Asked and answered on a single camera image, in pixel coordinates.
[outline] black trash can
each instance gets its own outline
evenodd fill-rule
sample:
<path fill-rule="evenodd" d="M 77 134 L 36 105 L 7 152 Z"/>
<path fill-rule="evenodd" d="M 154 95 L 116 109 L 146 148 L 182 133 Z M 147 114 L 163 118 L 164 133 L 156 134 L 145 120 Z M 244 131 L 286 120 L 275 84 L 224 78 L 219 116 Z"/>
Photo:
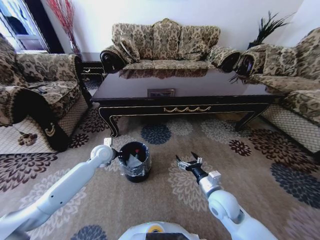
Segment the black trash can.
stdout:
<path fill-rule="evenodd" d="M 130 155 L 137 156 L 141 164 L 135 167 L 128 166 Z M 151 157 L 148 147 L 142 142 L 132 141 L 124 145 L 119 151 L 118 159 L 121 170 L 129 181 L 139 183 L 149 177 Z"/>

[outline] vase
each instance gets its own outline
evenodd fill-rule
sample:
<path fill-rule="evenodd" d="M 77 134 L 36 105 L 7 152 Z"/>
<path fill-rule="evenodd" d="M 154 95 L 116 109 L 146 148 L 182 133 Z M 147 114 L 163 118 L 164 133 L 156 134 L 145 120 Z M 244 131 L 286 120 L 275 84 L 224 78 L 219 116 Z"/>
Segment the vase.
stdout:
<path fill-rule="evenodd" d="M 248 49 L 250 49 L 250 48 L 252 48 L 252 47 L 255 47 L 255 46 L 261 45 L 261 44 L 262 44 L 262 43 L 249 42 L 249 46 L 248 46 L 247 50 L 248 50 Z"/>
<path fill-rule="evenodd" d="M 79 47 L 78 47 L 78 45 L 76 43 L 74 35 L 72 33 L 69 33 L 68 36 L 69 36 L 69 39 L 70 39 L 70 47 L 71 47 L 72 52 L 75 53 L 75 54 L 79 54 L 80 50 L 79 50 Z"/>

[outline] loveseat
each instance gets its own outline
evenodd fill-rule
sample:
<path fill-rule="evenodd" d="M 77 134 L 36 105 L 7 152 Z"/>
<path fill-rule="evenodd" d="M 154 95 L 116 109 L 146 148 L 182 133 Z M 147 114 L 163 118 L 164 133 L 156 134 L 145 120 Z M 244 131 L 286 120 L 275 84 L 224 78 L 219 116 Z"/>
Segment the loveseat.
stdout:
<path fill-rule="evenodd" d="M 68 147 L 89 104 L 81 67 L 76 55 L 16 54 L 0 35 L 0 154 Z"/>
<path fill-rule="evenodd" d="M 217 46 L 217 26 L 182 26 L 168 18 L 153 25 L 116 23 L 113 45 L 104 49 L 106 73 L 121 69 L 233 69 L 240 53 Z"/>
<path fill-rule="evenodd" d="M 320 27 L 292 48 L 252 47 L 235 68 L 240 76 L 286 93 L 262 116 L 320 159 Z"/>

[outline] picture frame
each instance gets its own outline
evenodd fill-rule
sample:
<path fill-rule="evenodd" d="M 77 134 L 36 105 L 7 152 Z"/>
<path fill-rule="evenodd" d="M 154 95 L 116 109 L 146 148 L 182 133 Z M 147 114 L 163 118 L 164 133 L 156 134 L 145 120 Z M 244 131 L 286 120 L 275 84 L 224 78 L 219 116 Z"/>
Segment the picture frame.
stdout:
<path fill-rule="evenodd" d="M 148 98 L 170 98 L 174 97 L 176 93 L 175 89 L 172 88 L 156 88 L 148 89 Z"/>

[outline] table leg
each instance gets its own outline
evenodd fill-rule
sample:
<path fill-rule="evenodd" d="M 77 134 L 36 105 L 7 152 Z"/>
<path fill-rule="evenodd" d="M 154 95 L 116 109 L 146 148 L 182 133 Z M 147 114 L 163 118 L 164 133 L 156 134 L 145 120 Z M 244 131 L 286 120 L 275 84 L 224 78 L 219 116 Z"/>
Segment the table leg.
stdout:
<path fill-rule="evenodd" d="M 240 121 L 238 121 L 235 125 L 235 130 L 240 131 L 244 128 L 245 125 L 250 123 L 253 119 L 261 115 L 265 110 L 267 110 L 269 104 L 262 105 L 260 108 L 255 111 L 248 112 Z"/>
<path fill-rule="evenodd" d="M 101 111 L 99 109 L 100 116 L 105 121 L 105 123 L 109 126 L 111 130 L 111 137 L 116 138 L 119 135 L 119 128 L 117 123 L 114 120 L 114 117 L 111 114 L 108 114 L 106 111 Z"/>

